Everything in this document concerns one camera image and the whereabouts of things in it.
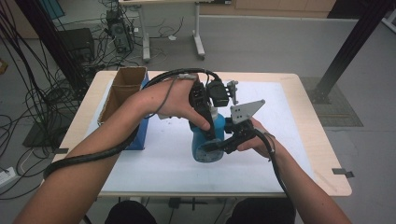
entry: desk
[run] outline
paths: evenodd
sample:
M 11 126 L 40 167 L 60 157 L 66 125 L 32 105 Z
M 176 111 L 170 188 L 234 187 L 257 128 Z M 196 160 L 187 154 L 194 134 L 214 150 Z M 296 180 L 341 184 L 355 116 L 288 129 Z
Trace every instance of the desk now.
M 204 59 L 205 58 L 205 51 L 204 46 L 202 45 L 201 37 L 199 35 L 199 9 L 200 4 L 197 0 L 119 0 L 120 5 L 122 6 L 134 6 L 137 8 L 137 12 L 139 14 L 140 25 L 143 33 L 143 61 L 148 63 L 150 60 L 149 54 L 149 34 L 146 31 L 146 24 L 145 24 L 145 13 L 143 6 L 151 6 L 154 7 L 156 14 L 162 15 L 164 6 L 167 5 L 168 7 L 173 9 L 173 13 L 176 13 L 180 10 L 180 4 L 194 4 L 194 8 L 191 9 L 192 14 L 195 16 L 195 29 L 192 31 L 192 36 L 195 41 L 195 46 L 197 48 L 198 55 Z
M 99 72 L 90 89 L 87 92 L 62 144 L 61 147 L 73 148 L 85 136 L 95 113 L 100 104 L 108 82 L 114 78 L 116 71 Z M 161 72 L 148 72 L 150 78 L 159 75 Z M 320 125 L 314 108 L 311 105 L 300 79 L 294 74 L 269 74 L 269 73 L 217 73 L 223 80 L 235 79 L 239 81 L 254 82 L 275 82 L 279 83 L 289 103 L 290 112 L 294 118 L 298 133 L 306 150 L 307 158 L 310 161 L 314 180 L 331 196 L 347 196 L 351 193 L 351 188 L 344 175 L 334 175 L 332 168 L 340 168 L 340 164 L 335 157 L 332 146 Z M 63 158 L 64 155 L 57 155 L 55 160 Z M 102 196 L 145 196 L 147 193 L 140 192 L 108 192 L 102 191 Z M 274 196 L 266 192 L 252 193 L 150 193 L 150 196 Z

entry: concrete floor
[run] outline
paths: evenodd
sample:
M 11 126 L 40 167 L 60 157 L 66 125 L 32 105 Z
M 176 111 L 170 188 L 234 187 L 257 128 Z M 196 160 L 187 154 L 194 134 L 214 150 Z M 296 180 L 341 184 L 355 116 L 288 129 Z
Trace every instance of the concrete floor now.
M 196 56 L 191 37 L 192 20 L 186 19 L 176 41 L 152 39 L 153 48 L 161 54 L 146 64 L 149 70 L 171 70 L 180 67 L 203 67 L 212 71 L 294 73 L 300 77 L 321 77 L 344 43 L 356 21 L 285 20 L 271 18 L 202 17 L 201 36 L 205 60 Z M 37 52 L 37 41 L 29 43 Z M 7 72 L 0 76 L 0 114 L 17 118 L 26 108 L 22 103 L 26 88 L 22 85 L 4 46 L 0 57 L 9 62 Z M 56 69 L 54 62 L 50 66 Z M 353 223 L 392 223 L 396 219 L 396 34 L 379 24 L 356 58 L 337 82 L 364 127 L 325 128 L 341 165 L 356 177 L 348 179 L 352 195 L 335 200 Z M 42 74 L 35 74 L 42 79 Z M 21 145 L 33 121 L 24 119 L 17 126 L 7 152 L 0 159 L 2 167 L 15 166 L 26 148 Z M 25 167 L 33 165 L 29 159 Z M 39 171 L 50 162 L 45 160 Z M 26 178 L 6 198 L 18 195 L 39 184 L 41 175 Z M 10 223 L 21 211 L 32 193 L 16 200 L 0 201 L 0 222 Z M 203 199 L 209 205 L 182 205 L 172 223 L 213 223 L 223 200 Z M 118 198 L 100 198 L 88 216 L 93 223 L 103 223 L 107 212 Z M 158 223 L 167 223 L 171 209 L 167 198 L 151 198 L 148 210 Z M 225 214 L 234 199 L 228 199 Z

